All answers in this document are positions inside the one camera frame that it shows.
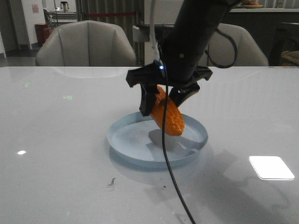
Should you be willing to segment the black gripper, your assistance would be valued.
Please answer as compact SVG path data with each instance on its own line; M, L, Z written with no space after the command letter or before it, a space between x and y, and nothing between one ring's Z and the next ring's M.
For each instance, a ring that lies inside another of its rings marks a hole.
M126 81L130 87L140 84L142 116L149 116L157 99L157 84L168 83L173 88L169 97L179 107L189 97L200 90L200 79L208 80L212 71L199 66L208 43L190 45L188 49L179 48L170 42L155 43L154 61L144 67L129 70Z

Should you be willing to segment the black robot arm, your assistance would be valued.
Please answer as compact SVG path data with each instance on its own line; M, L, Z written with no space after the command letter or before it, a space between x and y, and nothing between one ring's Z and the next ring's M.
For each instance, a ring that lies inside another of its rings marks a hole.
M150 115L157 85L172 87L170 98L180 106L200 89L197 81L208 80L212 72L198 65L211 36L223 17L239 3L237 0L185 0L174 27L157 26L160 59L136 70L129 70L130 87L141 87L140 112Z

